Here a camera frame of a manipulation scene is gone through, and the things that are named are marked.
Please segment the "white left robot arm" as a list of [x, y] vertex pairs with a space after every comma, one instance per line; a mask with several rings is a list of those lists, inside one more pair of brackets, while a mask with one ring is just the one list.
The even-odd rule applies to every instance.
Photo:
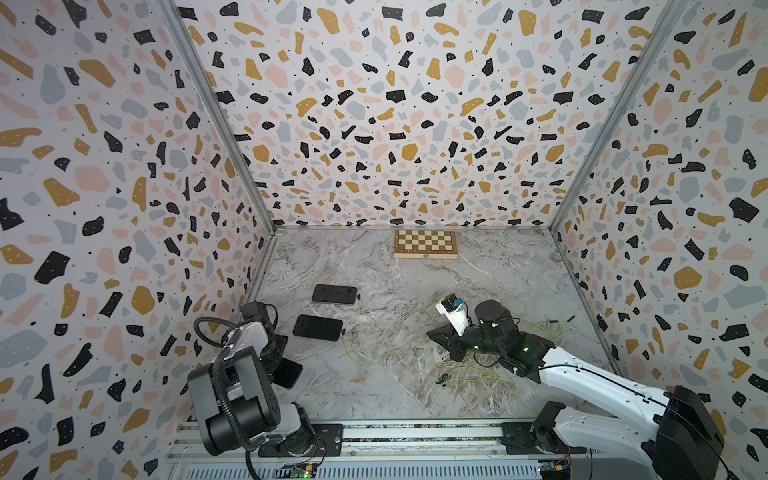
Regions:
[[295, 402], [280, 402], [273, 387], [287, 345], [287, 337], [275, 332], [277, 310], [253, 301], [240, 312], [239, 323], [210, 316], [193, 323], [199, 339], [218, 349], [187, 378], [202, 443], [214, 456], [262, 447], [306, 455], [317, 445], [306, 411]]

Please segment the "black smartphone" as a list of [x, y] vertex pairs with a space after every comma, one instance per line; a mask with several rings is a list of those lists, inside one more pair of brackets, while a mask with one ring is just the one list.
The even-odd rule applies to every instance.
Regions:
[[351, 286], [318, 284], [312, 294], [313, 302], [354, 305], [357, 300], [357, 288]]
[[299, 315], [292, 333], [296, 337], [335, 342], [342, 335], [343, 322], [313, 315]]
[[273, 372], [272, 383], [284, 389], [292, 389], [300, 375], [303, 372], [303, 366], [288, 358], [282, 358]]

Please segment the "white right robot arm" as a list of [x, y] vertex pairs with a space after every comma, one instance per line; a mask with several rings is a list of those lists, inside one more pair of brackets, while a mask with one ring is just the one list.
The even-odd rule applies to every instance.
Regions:
[[557, 388], [602, 409], [590, 414], [549, 401], [529, 430], [506, 440], [511, 448], [559, 454], [585, 448], [633, 461], [660, 479], [713, 479], [727, 467], [725, 446], [701, 398], [683, 386], [671, 391], [626, 379], [569, 353], [552, 341], [522, 331], [519, 320], [495, 300], [470, 310], [450, 294], [435, 306], [446, 324], [428, 337], [463, 361], [490, 354], [517, 377]]

